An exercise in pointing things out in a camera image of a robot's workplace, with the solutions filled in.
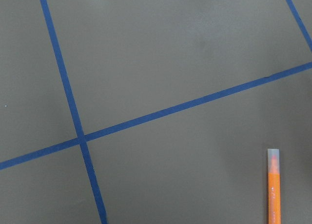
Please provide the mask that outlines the orange highlighter pen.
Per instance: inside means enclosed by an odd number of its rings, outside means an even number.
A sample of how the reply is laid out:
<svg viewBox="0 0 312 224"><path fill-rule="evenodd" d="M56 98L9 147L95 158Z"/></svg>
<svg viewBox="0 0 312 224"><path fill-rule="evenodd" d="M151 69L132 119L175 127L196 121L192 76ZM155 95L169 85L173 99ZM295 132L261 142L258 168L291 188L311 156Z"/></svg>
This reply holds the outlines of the orange highlighter pen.
<svg viewBox="0 0 312 224"><path fill-rule="evenodd" d="M281 223L280 160L278 149L268 149L268 223Z"/></svg>

